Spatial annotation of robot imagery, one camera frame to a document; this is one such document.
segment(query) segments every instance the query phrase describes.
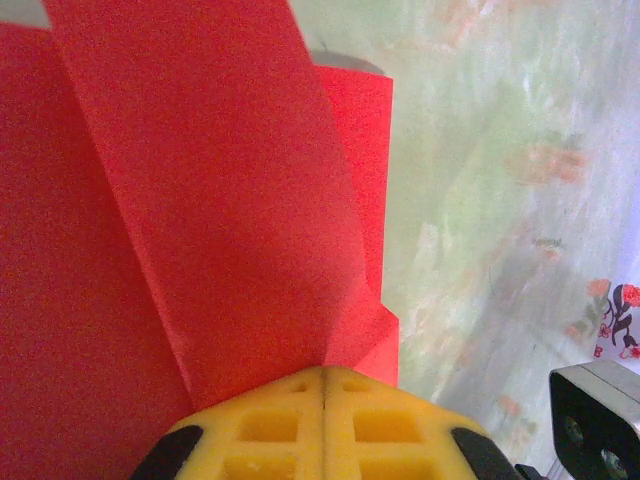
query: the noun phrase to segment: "folded red paper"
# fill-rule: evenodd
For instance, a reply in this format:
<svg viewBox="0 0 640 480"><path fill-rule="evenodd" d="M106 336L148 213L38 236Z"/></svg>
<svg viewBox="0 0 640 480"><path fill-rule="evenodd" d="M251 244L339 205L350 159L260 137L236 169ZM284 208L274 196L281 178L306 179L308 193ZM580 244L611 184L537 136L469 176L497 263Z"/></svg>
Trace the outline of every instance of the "folded red paper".
<svg viewBox="0 0 640 480"><path fill-rule="evenodd" d="M0 476L126 478L193 407L51 35L0 45Z"/></svg>
<svg viewBox="0 0 640 480"><path fill-rule="evenodd" d="M196 407L322 363L364 251L287 2L45 5Z"/></svg>
<svg viewBox="0 0 640 480"><path fill-rule="evenodd" d="M395 383L390 81L324 71L331 106L285 2L46 3L64 65L0 26L3 474L122 478L189 397L306 366Z"/></svg>

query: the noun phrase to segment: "yellow plastic part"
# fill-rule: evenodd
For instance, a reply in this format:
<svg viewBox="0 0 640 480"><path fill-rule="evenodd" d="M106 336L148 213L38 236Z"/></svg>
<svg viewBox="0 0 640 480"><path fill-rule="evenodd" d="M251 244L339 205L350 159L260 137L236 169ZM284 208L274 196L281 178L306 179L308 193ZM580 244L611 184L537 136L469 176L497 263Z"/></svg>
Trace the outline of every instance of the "yellow plastic part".
<svg viewBox="0 0 640 480"><path fill-rule="evenodd" d="M472 480L461 415L351 370L318 367L177 423L203 428L178 480Z"/></svg>

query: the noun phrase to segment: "camera lens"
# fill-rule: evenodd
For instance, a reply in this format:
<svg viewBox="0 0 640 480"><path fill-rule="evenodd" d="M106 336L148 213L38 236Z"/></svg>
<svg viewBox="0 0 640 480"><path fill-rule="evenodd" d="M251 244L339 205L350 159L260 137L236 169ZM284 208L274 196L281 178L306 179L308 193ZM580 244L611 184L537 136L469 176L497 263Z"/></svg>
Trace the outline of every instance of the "camera lens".
<svg viewBox="0 0 640 480"><path fill-rule="evenodd" d="M604 466L607 468L607 472L609 472L609 476L613 480L628 480L629 474L615 453L609 450L602 450L600 456L602 456Z"/></svg>
<svg viewBox="0 0 640 480"><path fill-rule="evenodd" d="M573 418L564 417L564 429L569 435L569 440L576 447L581 447L584 444L584 435L582 435L580 425Z"/></svg>

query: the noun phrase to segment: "square hole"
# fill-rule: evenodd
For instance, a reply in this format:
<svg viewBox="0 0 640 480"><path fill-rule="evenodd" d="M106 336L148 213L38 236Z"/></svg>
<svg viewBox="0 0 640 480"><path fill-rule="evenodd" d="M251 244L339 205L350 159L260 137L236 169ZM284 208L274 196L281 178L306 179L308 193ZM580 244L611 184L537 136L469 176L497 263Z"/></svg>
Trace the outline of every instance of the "square hole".
<svg viewBox="0 0 640 480"><path fill-rule="evenodd" d="M244 442L295 442L300 415L291 410L257 410L242 419L239 440Z"/></svg>
<svg viewBox="0 0 640 480"><path fill-rule="evenodd" d="M376 458L360 461L362 480L435 480L433 465L421 458Z"/></svg>
<svg viewBox="0 0 640 480"><path fill-rule="evenodd" d="M294 480L293 457L238 456L225 459L220 480Z"/></svg>
<svg viewBox="0 0 640 480"><path fill-rule="evenodd" d="M356 442L419 443L422 441L413 415L403 411L371 410L353 416Z"/></svg>

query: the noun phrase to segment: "black plastic part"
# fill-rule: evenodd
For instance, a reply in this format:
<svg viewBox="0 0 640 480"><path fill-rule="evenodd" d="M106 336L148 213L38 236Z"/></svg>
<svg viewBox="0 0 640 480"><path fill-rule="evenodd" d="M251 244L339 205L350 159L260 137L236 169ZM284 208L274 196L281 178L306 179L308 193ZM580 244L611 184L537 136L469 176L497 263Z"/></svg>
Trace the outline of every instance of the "black plastic part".
<svg viewBox="0 0 640 480"><path fill-rule="evenodd" d="M129 480L173 480L203 433L197 425L168 433L156 443Z"/></svg>
<svg viewBox="0 0 640 480"><path fill-rule="evenodd" d="M522 480L493 440L467 428L451 431L478 480Z"/></svg>
<svg viewBox="0 0 640 480"><path fill-rule="evenodd" d="M628 480L640 479L640 441L630 425L559 373L549 378L553 442L558 459L576 480L612 480L602 450L615 453ZM571 441L566 419L577 423L582 445Z"/></svg>
<svg viewBox="0 0 640 480"><path fill-rule="evenodd" d="M516 471L524 478L524 480L549 480L547 477L543 477L540 473L533 467L529 465L516 465Z"/></svg>

